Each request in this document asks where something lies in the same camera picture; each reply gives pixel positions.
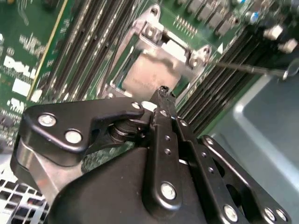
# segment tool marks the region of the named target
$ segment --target black plastic bracket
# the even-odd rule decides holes
[[[47,114],[55,118],[55,125],[39,123],[38,118]],[[19,136],[28,147],[56,164],[73,166],[81,162],[86,154],[94,152],[89,152],[94,142],[104,141],[100,145],[105,146],[114,143],[105,137],[112,123],[137,119],[143,114],[143,107],[131,98],[38,105],[24,112]],[[82,140],[76,144],[68,142],[65,134],[70,130],[78,132]]]
[[[157,219],[174,216],[182,204],[179,176],[178,139],[172,131],[171,107],[174,97],[167,87],[160,87],[151,102],[157,104],[153,112],[149,135],[152,141],[143,183],[142,200],[146,209]]]
[[[208,151],[205,159],[210,157],[216,164],[222,186],[229,191],[241,217],[249,223],[292,223],[287,212],[213,138],[205,135],[199,144]]]

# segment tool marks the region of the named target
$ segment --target silver screw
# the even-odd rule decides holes
[[[164,152],[165,152],[166,155],[171,155],[171,150],[168,149],[168,148],[166,148],[166,149],[164,150]]]
[[[149,37],[152,37],[153,35],[154,35],[154,32],[155,32],[156,30],[155,30],[155,28],[154,27],[148,27],[147,28],[147,35],[149,36]]]
[[[282,210],[276,209],[276,212],[277,212],[278,216],[282,218],[282,220],[284,220],[285,222],[287,221],[287,219],[286,219],[284,213],[282,212]]]
[[[65,139],[72,144],[77,144],[80,141],[82,141],[82,136],[79,132],[77,131],[68,131],[65,133]]]
[[[270,209],[265,208],[265,213],[266,213],[266,215],[267,215],[272,221],[275,221],[275,220],[276,220],[276,218],[275,218],[273,212],[272,212]]]
[[[161,113],[163,116],[167,117],[167,113],[166,113],[165,110],[161,110],[160,113]]]
[[[113,93],[109,93],[109,94],[107,95],[107,97],[108,97],[108,99],[114,98],[114,94],[113,94]]]
[[[140,106],[137,102],[133,102],[132,103],[132,106],[135,108],[135,109],[140,109]]]
[[[44,114],[37,119],[38,123],[45,127],[52,127],[56,124],[56,119],[52,115]]]
[[[188,126],[188,124],[184,120],[181,120],[181,124],[185,127]]]
[[[168,183],[162,183],[161,185],[161,192],[165,198],[168,200],[173,200],[176,197],[175,189]]]
[[[213,141],[212,141],[212,139],[210,139],[210,138],[206,138],[206,141],[207,141],[210,145],[213,144]]]
[[[194,68],[198,65],[198,56],[197,55],[191,55],[189,64]]]
[[[238,216],[236,211],[232,208],[232,206],[226,204],[224,205],[224,212],[229,218],[230,221],[232,222],[237,222],[238,221]]]

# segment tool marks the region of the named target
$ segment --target electronic component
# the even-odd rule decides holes
[[[12,118],[7,116],[6,114],[0,114],[0,125],[10,128],[13,127],[14,124],[15,121]]]
[[[275,25],[272,28],[265,30],[263,36],[274,41],[282,34],[283,30],[284,29],[280,25]]]
[[[297,47],[298,42],[295,39],[290,39],[285,44],[279,44],[278,49],[286,54],[290,54]]]
[[[180,96],[188,83],[192,83],[203,72],[206,66],[203,62],[210,57],[211,47],[204,45],[200,49],[191,50],[179,37],[164,29],[158,17],[149,17],[149,13],[150,9],[140,16],[144,25],[137,22],[138,18],[128,31],[129,34],[133,32],[138,41],[131,47],[127,59],[122,61],[123,66],[107,86],[104,97],[112,93],[149,100],[161,85],[170,87]],[[125,48],[128,42],[124,40],[120,49]],[[191,62],[187,60],[190,55],[194,55]]]
[[[223,17],[219,12],[214,13],[208,22],[209,27],[216,28],[222,22],[222,19]]]
[[[220,36],[224,36],[230,29],[231,29],[231,23],[228,20],[225,20],[218,25],[215,32]]]
[[[188,12],[195,14],[198,12],[200,7],[203,5],[204,0],[191,0],[189,6],[188,6]]]
[[[133,96],[149,99],[161,85],[174,89],[180,78],[181,75],[165,63],[148,54],[141,54],[129,70],[122,87]]]
[[[249,24],[255,24],[258,20],[258,12],[248,11],[245,14],[245,21]]]
[[[209,16],[212,14],[212,12],[213,12],[213,7],[209,3],[207,3],[201,9],[197,19],[206,21],[209,18]]]

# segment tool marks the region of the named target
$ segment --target green circuit board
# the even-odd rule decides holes
[[[210,45],[212,48],[211,58],[217,59],[226,53],[239,34],[242,33],[245,26],[244,15],[255,2],[254,0],[247,0],[244,4],[232,8],[229,0],[219,1],[223,7],[227,7],[231,18],[233,18],[230,20],[230,29],[223,35],[216,35],[214,29],[209,27],[207,23],[197,20],[196,14],[188,13],[188,1],[178,4],[179,1],[177,0],[139,0],[134,8],[132,19],[138,18],[152,5],[159,4],[161,8],[159,22],[167,30],[193,49],[199,49],[206,44]],[[86,7],[88,2],[98,4],[99,7],[108,4],[107,0],[98,2],[92,0],[60,0],[55,8],[49,10],[43,7],[40,0],[18,0],[9,5],[0,3],[0,21],[2,21],[0,23],[0,34],[2,35],[2,41],[0,41],[0,115],[11,121],[9,126],[0,125],[0,140],[10,147],[14,145],[22,112],[27,107],[74,100],[71,98],[53,98],[51,85],[45,91],[41,86],[54,68],[57,71],[52,79],[59,79],[65,75],[64,68],[68,65],[67,59],[70,56],[63,52],[63,49],[77,25],[75,22],[80,20],[82,13],[86,13],[82,7]],[[95,76],[87,83],[88,88],[84,92],[84,100],[97,99],[97,86],[105,74],[115,44],[116,42],[111,44],[99,67],[93,70]],[[134,39],[123,51],[108,82],[120,69],[133,45]],[[85,49],[82,45],[75,45],[75,47],[81,56],[95,53],[95,48]],[[79,89],[86,85],[88,72],[97,63],[94,57],[87,58],[86,67],[78,79],[77,88]],[[58,60],[61,62],[59,66],[56,65]],[[73,67],[64,80],[63,86],[70,84],[75,78],[76,69],[80,67],[79,58],[74,57],[73,60]],[[211,68],[211,66],[206,67],[204,76],[209,73]],[[192,94],[200,82],[198,80],[190,88],[178,104],[178,108],[188,99],[188,96]]]

